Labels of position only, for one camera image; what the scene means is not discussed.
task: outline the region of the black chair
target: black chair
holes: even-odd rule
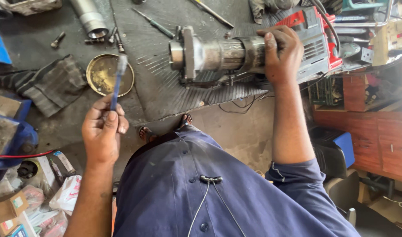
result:
[[[401,228],[357,201],[359,175],[356,170],[348,170],[345,179],[329,180],[324,184],[324,188],[339,212],[362,237],[402,237]]]

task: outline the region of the hand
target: hand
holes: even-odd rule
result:
[[[111,98],[109,94],[95,102],[82,124],[87,166],[113,165],[119,157],[120,134],[128,131],[129,122],[119,104],[110,111]]]
[[[304,55],[304,45],[294,30],[286,25],[257,30],[264,36],[266,77],[273,85],[296,81]]]

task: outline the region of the foot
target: foot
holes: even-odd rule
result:
[[[192,117],[188,113],[182,115],[182,119],[180,120],[180,123],[179,123],[179,128],[181,128],[187,124],[192,124]]]
[[[150,129],[148,129],[147,127],[142,127],[139,130],[139,137],[146,141],[147,143],[154,141],[155,139],[157,139],[157,135],[154,135],[153,132],[151,132]]]

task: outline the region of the green screwdriver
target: green screwdriver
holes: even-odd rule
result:
[[[138,14],[140,14],[141,16],[143,16],[145,19],[147,19],[151,25],[155,26],[157,29],[159,29],[161,32],[163,32],[165,35],[167,35],[169,38],[173,39],[174,38],[174,34],[172,32],[170,32],[169,30],[167,30],[166,28],[164,28],[162,25],[158,24],[155,20],[147,17],[146,15],[144,15],[144,13],[140,12],[139,10],[132,8],[134,11],[136,11]]]

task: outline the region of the red wire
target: red wire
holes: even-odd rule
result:
[[[26,156],[6,156],[6,155],[0,155],[0,158],[32,158],[32,157],[38,157],[38,156],[43,156],[43,155],[49,154],[49,153],[51,153],[52,151],[54,151],[54,150],[46,151],[46,152],[43,152],[43,153],[40,153],[40,154],[36,154],[36,155],[26,155]]]

